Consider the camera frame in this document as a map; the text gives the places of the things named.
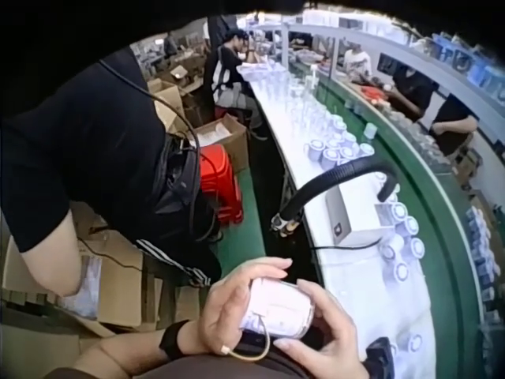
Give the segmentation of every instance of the black flexible hose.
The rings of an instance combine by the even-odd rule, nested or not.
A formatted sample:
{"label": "black flexible hose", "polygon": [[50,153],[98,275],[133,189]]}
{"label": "black flexible hose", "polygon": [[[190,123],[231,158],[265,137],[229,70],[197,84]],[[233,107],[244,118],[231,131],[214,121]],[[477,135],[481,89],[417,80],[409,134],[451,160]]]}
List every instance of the black flexible hose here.
{"label": "black flexible hose", "polygon": [[385,202],[393,193],[398,183],[396,171],[393,166],[385,160],[377,159],[374,156],[366,156],[351,160],[349,163],[345,163],[342,166],[332,168],[316,176],[310,182],[305,183],[305,185],[291,197],[287,204],[284,205],[279,215],[282,220],[294,220],[301,209],[322,192],[341,183],[348,182],[351,179],[377,171],[383,172],[387,176],[386,182],[377,194],[379,201]]}

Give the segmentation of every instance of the brown fabric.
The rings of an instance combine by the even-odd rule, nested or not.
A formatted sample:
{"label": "brown fabric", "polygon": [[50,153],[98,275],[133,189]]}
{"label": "brown fabric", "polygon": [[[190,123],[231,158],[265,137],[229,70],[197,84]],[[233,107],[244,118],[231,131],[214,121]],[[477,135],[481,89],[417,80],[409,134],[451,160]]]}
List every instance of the brown fabric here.
{"label": "brown fabric", "polygon": [[[294,375],[235,358],[199,355],[167,363],[140,376],[141,379],[293,379]],[[96,379],[75,369],[56,369],[44,379]]]}

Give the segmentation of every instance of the white device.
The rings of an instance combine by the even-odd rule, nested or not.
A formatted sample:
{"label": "white device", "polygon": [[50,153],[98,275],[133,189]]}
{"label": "white device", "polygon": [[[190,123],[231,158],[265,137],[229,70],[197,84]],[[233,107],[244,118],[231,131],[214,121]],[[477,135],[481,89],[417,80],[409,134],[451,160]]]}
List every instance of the white device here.
{"label": "white device", "polygon": [[309,330],[313,318],[312,300],[295,285],[258,278],[251,284],[251,298],[241,328],[300,339]]}
{"label": "white device", "polygon": [[337,246],[367,246],[394,234],[392,204],[377,199],[383,185],[377,181],[367,174],[328,190],[326,204]]}

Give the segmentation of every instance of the gray pants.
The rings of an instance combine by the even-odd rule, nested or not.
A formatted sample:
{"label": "gray pants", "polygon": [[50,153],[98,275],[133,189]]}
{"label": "gray pants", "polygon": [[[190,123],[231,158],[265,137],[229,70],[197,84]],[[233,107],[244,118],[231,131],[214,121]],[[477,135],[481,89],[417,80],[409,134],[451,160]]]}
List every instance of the gray pants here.
{"label": "gray pants", "polygon": [[233,89],[225,89],[215,102],[215,105],[223,108],[237,108],[251,111],[251,123],[249,124],[249,128],[255,129],[261,126],[261,114],[258,103],[252,97],[244,95],[238,86]]}

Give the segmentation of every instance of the white t-shirt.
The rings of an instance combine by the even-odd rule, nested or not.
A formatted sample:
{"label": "white t-shirt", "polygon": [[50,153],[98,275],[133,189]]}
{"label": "white t-shirt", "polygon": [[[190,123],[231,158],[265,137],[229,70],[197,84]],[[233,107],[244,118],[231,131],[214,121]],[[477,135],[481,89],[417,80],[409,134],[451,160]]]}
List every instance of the white t-shirt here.
{"label": "white t-shirt", "polygon": [[204,23],[204,39],[210,39],[211,37],[208,35],[208,22]]}
{"label": "white t-shirt", "polygon": [[344,70],[347,73],[362,73],[364,75],[372,75],[372,60],[366,51],[353,53],[352,50],[346,51],[344,54]]}

